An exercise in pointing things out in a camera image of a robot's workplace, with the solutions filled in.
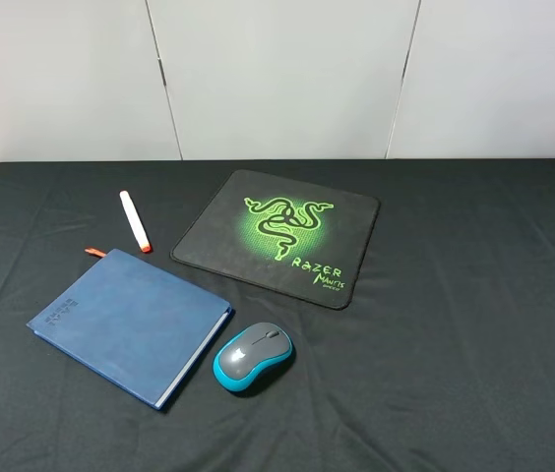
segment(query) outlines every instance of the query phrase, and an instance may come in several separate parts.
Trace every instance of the computer mouse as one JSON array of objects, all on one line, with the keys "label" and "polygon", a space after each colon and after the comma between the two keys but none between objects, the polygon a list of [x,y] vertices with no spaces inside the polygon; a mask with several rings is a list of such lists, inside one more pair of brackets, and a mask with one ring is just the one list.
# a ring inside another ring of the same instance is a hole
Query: computer mouse
[{"label": "computer mouse", "polygon": [[216,379],[230,391],[242,391],[267,368],[285,361],[293,344],[279,326],[252,324],[227,344],[213,363]]}]

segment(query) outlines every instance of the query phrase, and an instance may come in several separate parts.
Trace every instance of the notebook cover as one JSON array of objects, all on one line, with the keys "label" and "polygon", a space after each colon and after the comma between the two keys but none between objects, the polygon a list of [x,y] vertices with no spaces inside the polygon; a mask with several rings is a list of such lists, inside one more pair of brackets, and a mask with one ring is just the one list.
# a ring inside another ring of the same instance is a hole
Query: notebook cover
[{"label": "notebook cover", "polygon": [[159,409],[229,313],[213,293],[115,249],[27,326]]},{"label": "notebook cover", "polygon": [[342,309],[351,300],[378,208],[364,195],[237,170],[171,257]]}]

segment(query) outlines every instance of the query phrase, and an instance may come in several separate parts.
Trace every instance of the white wall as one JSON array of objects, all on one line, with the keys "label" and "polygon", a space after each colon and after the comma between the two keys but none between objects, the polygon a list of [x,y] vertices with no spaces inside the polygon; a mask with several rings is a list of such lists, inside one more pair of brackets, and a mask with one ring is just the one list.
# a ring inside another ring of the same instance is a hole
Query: white wall
[{"label": "white wall", "polygon": [[183,157],[383,157],[417,0],[150,0]]},{"label": "white wall", "polygon": [[555,156],[555,0],[425,0],[389,157],[492,156]]},{"label": "white wall", "polygon": [[144,0],[0,0],[0,161],[178,158]]}]

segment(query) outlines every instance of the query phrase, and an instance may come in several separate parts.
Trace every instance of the wall seam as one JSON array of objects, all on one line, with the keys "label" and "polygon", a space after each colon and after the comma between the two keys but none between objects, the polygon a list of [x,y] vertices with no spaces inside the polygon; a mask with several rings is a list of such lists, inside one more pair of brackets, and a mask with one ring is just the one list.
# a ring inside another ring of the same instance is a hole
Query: wall seam
[{"label": "wall seam", "polygon": [[151,15],[151,7],[149,6],[149,0],[144,0],[144,4],[147,7],[147,15],[149,15],[149,24],[151,26],[151,33],[153,34],[153,43],[155,45],[155,54],[157,54],[157,66],[161,72],[163,89],[166,93],[166,102],[168,104],[168,112],[170,113],[170,120],[172,121],[172,130],[175,134],[175,141],[177,142],[177,148],[179,149],[179,158],[183,160],[183,152],[181,151],[181,143],[179,142],[179,132],[177,131],[177,124],[175,123],[175,117],[172,113],[172,102],[170,100],[170,92],[168,90],[168,80],[166,79],[166,74],[163,68],[163,60],[161,59],[161,54],[159,54],[159,44],[157,43],[157,35],[155,34],[155,26],[153,23],[153,16]]},{"label": "wall seam", "polygon": [[406,57],[404,57],[404,67],[402,68],[402,75],[400,78],[400,90],[398,92],[398,101],[396,102],[396,109],[394,110],[394,119],[392,120],[392,129],[389,132],[389,139],[387,140],[387,149],[385,149],[384,159],[389,158],[389,149],[392,146],[392,139],[394,137],[394,130],[396,129],[396,119],[398,118],[398,110],[400,110],[400,102],[402,98],[402,90],[404,87],[404,77],[406,76],[406,69],[408,68],[408,59],[411,55],[413,48],[413,40],[415,39],[415,30],[417,29],[417,20],[419,19],[419,11],[422,7],[422,0],[418,0],[417,8],[415,9],[415,19],[413,20],[413,30],[411,31],[411,38],[408,41],[408,49],[406,50]]}]

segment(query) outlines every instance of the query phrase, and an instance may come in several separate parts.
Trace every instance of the blue mouse trim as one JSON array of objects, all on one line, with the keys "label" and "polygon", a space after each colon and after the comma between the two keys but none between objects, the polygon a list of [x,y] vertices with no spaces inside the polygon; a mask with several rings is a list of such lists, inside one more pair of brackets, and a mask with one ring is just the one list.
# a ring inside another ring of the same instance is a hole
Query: blue mouse trim
[{"label": "blue mouse trim", "polygon": [[220,348],[220,350],[218,351],[218,353],[216,354],[215,360],[212,363],[212,369],[215,373],[216,379],[218,380],[218,382],[222,386],[227,388],[229,391],[242,391],[242,390],[244,390],[249,385],[251,385],[251,383],[260,375],[261,372],[263,372],[268,367],[285,360],[293,352],[293,343],[290,341],[290,337],[288,337],[288,334],[286,334],[284,331],[282,331],[284,333],[284,335],[286,336],[286,339],[288,339],[288,350],[286,352],[284,352],[283,354],[281,354],[279,356],[272,357],[270,359],[262,361],[260,364],[258,364],[256,367],[254,367],[249,374],[247,374],[247,377],[243,377],[239,381],[237,381],[235,379],[232,379],[231,377],[228,377],[225,372],[222,371],[222,369],[220,368],[220,364],[218,363],[218,360],[220,359],[220,354],[222,353],[222,351],[229,344],[231,344],[236,339],[238,339],[243,334],[243,332],[245,332],[247,329],[244,329],[243,331],[241,331],[236,337],[234,337],[227,344],[222,346]]}]

